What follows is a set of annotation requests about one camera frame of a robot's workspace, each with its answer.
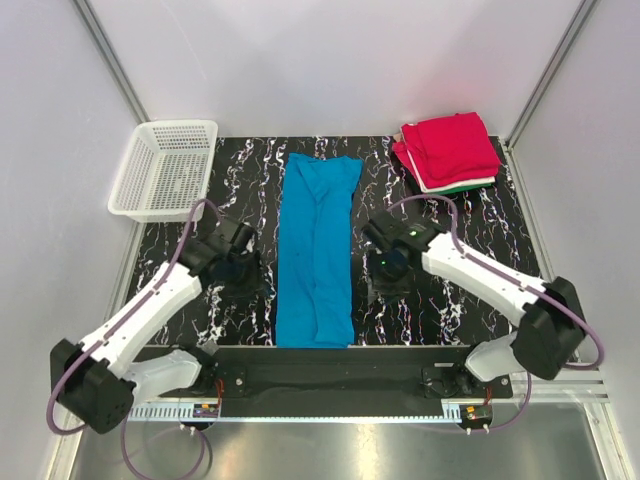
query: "metal floor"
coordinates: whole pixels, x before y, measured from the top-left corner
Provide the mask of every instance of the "metal floor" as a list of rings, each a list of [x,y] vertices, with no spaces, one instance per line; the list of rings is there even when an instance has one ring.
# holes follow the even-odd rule
[[[515,412],[511,405],[495,409],[496,424]],[[169,426],[129,424],[129,452]],[[451,432],[457,427],[428,428]],[[134,478],[122,463],[119,433],[87,432],[71,478]],[[207,430],[207,437],[213,461],[193,479],[605,478],[584,411],[571,404],[531,405],[513,428],[488,436],[437,433],[413,425],[220,424]],[[173,479],[191,468],[199,451],[199,441],[176,428],[148,445],[133,463],[154,479]]]

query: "black marble table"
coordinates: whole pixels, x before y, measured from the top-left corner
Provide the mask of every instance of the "black marble table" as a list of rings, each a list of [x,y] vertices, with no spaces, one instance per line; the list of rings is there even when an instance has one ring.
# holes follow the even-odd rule
[[[277,345],[278,212],[284,167],[289,153],[318,158],[347,155],[364,160],[352,210],[352,319],[359,345],[474,344],[509,332],[507,320],[455,284],[424,272],[415,289],[400,301],[369,302],[364,257],[370,244],[360,233],[369,215],[419,193],[415,182],[393,156],[391,137],[220,138],[216,145],[208,197],[223,214],[253,225],[272,292],[250,299],[230,299],[223,287],[209,288],[153,337],[151,345],[192,346],[215,339],[221,345]],[[460,210],[458,234],[464,242],[529,275],[539,275],[514,184],[502,159],[494,187],[452,197]],[[414,201],[395,215],[404,219],[430,216],[450,224],[444,205]],[[215,217],[207,211],[196,234],[211,230]],[[183,225],[149,224],[129,287],[129,298],[173,253]]]

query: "folded blue shirt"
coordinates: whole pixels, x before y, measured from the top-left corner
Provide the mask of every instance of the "folded blue shirt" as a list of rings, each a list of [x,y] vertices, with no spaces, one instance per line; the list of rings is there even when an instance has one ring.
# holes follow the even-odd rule
[[[344,348],[351,322],[351,204],[362,160],[292,153],[278,241],[276,344]]]

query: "laundry basket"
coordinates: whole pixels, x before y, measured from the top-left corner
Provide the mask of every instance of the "laundry basket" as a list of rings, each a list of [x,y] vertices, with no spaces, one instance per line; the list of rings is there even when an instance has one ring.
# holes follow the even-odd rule
[[[133,132],[109,211],[141,222],[184,222],[204,198],[213,166],[218,125],[172,120],[138,125]],[[204,205],[195,219],[202,218]]]

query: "red cloth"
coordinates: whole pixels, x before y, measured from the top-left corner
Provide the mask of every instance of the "red cloth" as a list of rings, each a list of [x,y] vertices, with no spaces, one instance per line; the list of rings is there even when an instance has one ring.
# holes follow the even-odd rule
[[[394,143],[393,151],[417,179],[408,149],[428,189],[498,174],[500,159],[477,113],[403,125],[402,134],[405,141]]]

